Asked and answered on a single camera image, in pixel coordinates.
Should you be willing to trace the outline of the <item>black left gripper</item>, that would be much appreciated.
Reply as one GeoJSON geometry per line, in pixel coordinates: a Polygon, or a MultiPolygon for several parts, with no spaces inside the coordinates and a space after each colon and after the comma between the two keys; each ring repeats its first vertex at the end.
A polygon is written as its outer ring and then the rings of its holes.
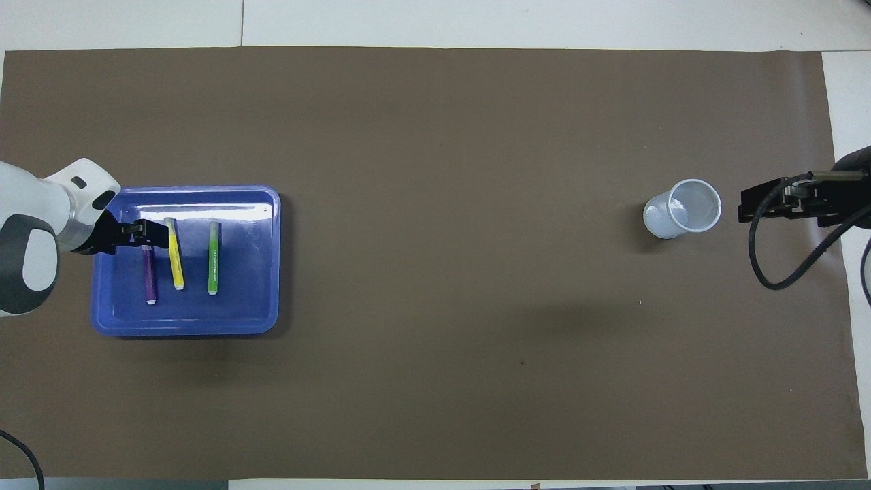
{"type": "Polygon", "coordinates": [[[115,255],[118,241],[122,241],[122,233],[130,236],[122,242],[124,247],[170,248],[169,229],[165,224],[146,219],[121,224],[111,212],[103,211],[89,237],[72,252],[79,255],[115,255]]]}

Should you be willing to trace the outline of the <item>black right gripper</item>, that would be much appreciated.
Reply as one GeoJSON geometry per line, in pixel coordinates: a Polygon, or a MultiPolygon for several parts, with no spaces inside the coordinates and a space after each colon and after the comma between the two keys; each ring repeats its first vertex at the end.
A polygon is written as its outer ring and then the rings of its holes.
{"type": "MultiPolygon", "coordinates": [[[[861,171],[866,176],[864,180],[825,181],[821,185],[815,180],[800,180],[778,190],[759,219],[816,219],[818,227],[839,225],[850,215],[869,205],[869,167],[870,146],[850,152],[838,159],[831,170],[833,172],[861,171]],[[815,193],[827,204],[823,201],[815,201],[815,193]]],[[[786,180],[787,177],[781,177],[744,189],[740,193],[740,208],[758,208],[762,199],[786,180]]]]}

